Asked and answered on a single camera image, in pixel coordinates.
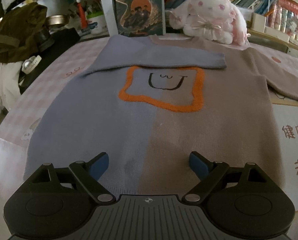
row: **beige fabric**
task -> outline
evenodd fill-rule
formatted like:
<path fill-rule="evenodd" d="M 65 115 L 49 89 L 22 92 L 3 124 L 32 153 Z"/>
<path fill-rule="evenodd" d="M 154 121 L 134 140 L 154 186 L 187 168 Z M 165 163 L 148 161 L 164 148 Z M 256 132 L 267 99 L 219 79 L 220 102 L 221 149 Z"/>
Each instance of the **beige fabric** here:
<path fill-rule="evenodd" d="M 195 186 L 198 179 L 188 166 L 194 150 L 231 166 L 256 162 L 282 186 L 284 173 L 267 83 L 298 99 L 298 78 L 253 48 L 239 51 L 199 38 L 170 41 L 153 36 L 152 40 L 159 45 L 223 52 L 227 68 L 204 70 L 201 111 L 165 118 L 165 110 L 158 110 L 139 192 L 183 194 Z"/>

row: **brown sleeve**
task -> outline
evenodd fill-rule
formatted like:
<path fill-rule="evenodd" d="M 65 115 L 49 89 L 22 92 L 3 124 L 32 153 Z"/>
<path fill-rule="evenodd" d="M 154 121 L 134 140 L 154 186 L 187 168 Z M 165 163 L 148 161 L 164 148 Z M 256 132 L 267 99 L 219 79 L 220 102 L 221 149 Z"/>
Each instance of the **brown sleeve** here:
<path fill-rule="evenodd" d="M 254 48 L 247 49 L 260 75 L 280 94 L 298 101 L 298 77 L 282 69 L 277 63 Z"/>

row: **brown cloth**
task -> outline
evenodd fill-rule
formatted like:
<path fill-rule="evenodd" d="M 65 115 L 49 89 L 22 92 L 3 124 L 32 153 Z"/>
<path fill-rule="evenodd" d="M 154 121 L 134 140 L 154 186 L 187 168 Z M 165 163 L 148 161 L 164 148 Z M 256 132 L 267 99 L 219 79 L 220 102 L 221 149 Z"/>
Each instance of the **brown cloth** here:
<path fill-rule="evenodd" d="M 139 193 L 185 193 L 194 187 L 199 180 L 187 164 L 191 151 L 233 167 L 255 162 L 282 187 L 278 129 L 267 85 L 298 100 L 298 78 L 253 48 L 240 51 L 197 37 L 151 38 L 158 45 L 222 52 L 227 68 L 204 69 L 201 111 L 171 113 L 172 118 L 166 118 L 165 111 L 157 113 Z"/>
<path fill-rule="evenodd" d="M 0 63 L 24 61 L 38 52 L 34 35 L 45 23 L 47 7 L 36 2 L 8 12 L 0 23 Z"/>

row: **crosshair symbol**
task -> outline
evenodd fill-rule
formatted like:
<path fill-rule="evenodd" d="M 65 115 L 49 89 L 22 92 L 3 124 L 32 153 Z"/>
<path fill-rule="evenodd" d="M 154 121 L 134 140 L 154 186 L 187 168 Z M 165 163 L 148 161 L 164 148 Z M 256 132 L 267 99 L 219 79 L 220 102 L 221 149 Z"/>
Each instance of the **crosshair symbol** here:
<path fill-rule="evenodd" d="M 146 199 L 145 199 L 145 202 L 147 202 L 147 203 L 151 203 L 152 201 L 153 201 L 152 198 L 146 198 Z"/>

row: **smiley face design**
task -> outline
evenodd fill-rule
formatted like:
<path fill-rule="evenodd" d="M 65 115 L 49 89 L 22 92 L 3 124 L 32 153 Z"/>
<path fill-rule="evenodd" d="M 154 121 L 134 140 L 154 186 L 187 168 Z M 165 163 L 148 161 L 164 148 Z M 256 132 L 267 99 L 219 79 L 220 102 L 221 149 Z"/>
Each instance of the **smiley face design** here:
<path fill-rule="evenodd" d="M 198 67 L 144 68 L 127 71 L 119 98 L 144 102 L 174 112 L 196 112 L 203 107 L 204 71 Z"/>

